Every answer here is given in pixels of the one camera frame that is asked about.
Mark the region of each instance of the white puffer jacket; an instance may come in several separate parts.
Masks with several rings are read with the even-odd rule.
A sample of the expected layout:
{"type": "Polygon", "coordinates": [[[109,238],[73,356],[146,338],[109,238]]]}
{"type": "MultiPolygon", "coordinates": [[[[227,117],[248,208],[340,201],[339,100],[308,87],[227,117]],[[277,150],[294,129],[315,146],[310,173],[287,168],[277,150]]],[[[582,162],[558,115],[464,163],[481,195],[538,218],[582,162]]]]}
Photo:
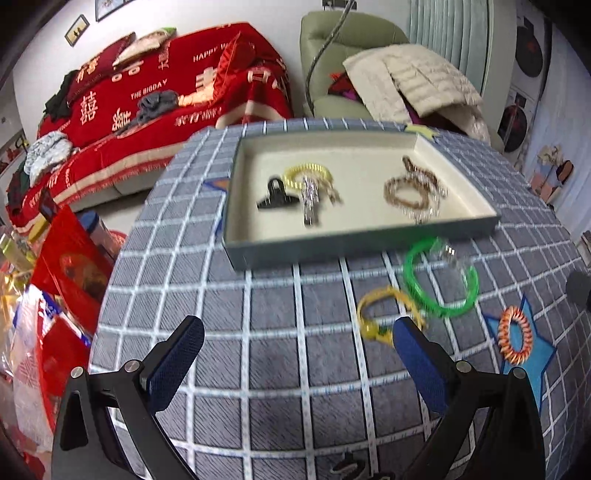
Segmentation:
{"type": "Polygon", "coordinates": [[[422,45],[366,50],[343,65],[374,120],[411,122],[401,92],[420,117],[437,112],[468,136],[491,144],[482,97],[462,72],[422,45]]]}

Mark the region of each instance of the picture frame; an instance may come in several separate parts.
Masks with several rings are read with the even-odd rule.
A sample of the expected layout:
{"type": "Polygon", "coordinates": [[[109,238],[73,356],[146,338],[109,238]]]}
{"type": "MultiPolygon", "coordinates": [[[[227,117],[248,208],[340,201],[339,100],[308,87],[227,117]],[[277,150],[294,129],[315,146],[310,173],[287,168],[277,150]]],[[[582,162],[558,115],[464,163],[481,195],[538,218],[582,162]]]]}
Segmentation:
{"type": "Polygon", "coordinates": [[[96,21],[100,22],[114,11],[120,9],[132,1],[133,0],[95,0],[96,21]]]}
{"type": "Polygon", "coordinates": [[[86,19],[84,15],[78,15],[75,22],[66,32],[65,38],[70,44],[70,47],[76,45],[78,39],[82,36],[82,34],[86,31],[86,29],[90,26],[90,23],[86,19]]]}

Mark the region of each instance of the pillow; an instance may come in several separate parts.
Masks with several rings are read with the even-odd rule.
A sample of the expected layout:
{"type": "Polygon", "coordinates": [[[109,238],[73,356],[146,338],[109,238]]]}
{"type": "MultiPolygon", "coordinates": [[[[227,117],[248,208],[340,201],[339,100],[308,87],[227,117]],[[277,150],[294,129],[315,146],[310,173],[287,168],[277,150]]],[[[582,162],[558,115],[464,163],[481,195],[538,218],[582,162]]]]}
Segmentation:
{"type": "Polygon", "coordinates": [[[68,105],[71,105],[83,93],[102,79],[112,75],[113,61],[127,48],[134,40],[134,37],[135,33],[132,32],[113,42],[80,68],[80,72],[78,72],[78,75],[72,81],[68,94],[66,95],[68,105]]]}
{"type": "Polygon", "coordinates": [[[216,79],[213,84],[213,99],[210,105],[223,98],[236,75],[250,67],[256,59],[256,48],[247,37],[238,33],[224,48],[217,64],[216,79]]]}
{"type": "Polygon", "coordinates": [[[158,50],[176,31],[176,28],[159,28],[137,39],[117,56],[113,62],[113,67],[122,67],[150,51],[158,50]]]}

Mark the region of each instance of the green armchair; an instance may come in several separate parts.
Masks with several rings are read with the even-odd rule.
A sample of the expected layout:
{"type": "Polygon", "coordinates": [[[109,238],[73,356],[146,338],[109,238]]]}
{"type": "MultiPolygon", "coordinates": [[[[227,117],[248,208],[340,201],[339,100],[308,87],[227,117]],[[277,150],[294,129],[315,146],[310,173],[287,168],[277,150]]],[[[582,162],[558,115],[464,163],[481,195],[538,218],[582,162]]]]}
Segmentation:
{"type": "MultiPolygon", "coordinates": [[[[310,12],[302,19],[300,55],[304,78],[340,16],[339,11],[310,12]]],[[[363,104],[344,97],[328,95],[332,82],[330,74],[344,72],[343,62],[360,51],[401,43],[408,43],[408,38],[392,22],[373,15],[349,13],[343,28],[326,49],[312,74],[310,96],[314,104],[314,116],[371,119],[371,114],[363,104]]],[[[307,116],[312,116],[307,105],[304,105],[304,112],[307,116]]],[[[489,133],[493,148],[502,153],[502,139],[490,128],[489,133]]]]}

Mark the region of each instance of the black cable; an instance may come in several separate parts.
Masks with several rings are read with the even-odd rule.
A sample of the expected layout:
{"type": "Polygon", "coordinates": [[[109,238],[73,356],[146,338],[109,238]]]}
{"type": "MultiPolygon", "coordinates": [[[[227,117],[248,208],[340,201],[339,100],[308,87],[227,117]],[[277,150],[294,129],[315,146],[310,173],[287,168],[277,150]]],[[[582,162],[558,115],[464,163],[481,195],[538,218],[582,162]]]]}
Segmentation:
{"type": "Polygon", "coordinates": [[[328,39],[326,40],[324,45],[322,45],[322,48],[320,49],[320,51],[318,52],[316,57],[314,57],[314,60],[312,60],[312,64],[310,65],[310,70],[308,71],[308,75],[306,77],[306,103],[308,104],[308,108],[310,109],[310,112],[312,112],[312,117],[314,116],[314,104],[312,103],[312,97],[310,96],[310,81],[312,80],[312,74],[314,73],[314,69],[316,68],[316,64],[320,60],[320,57],[322,56],[324,51],[329,47],[329,45],[333,42],[333,40],[335,39],[335,36],[337,35],[337,33],[339,33],[340,29],[343,27],[343,24],[345,23],[345,20],[347,19],[347,15],[349,15],[350,10],[353,8],[353,5],[355,4],[355,1],[356,0],[349,0],[349,2],[347,3],[347,6],[345,7],[345,11],[340,16],[340,19],[337,22],[337,24],[335,25],[335,27],[333,28],[333,31],[330,33],[328,39]]]}

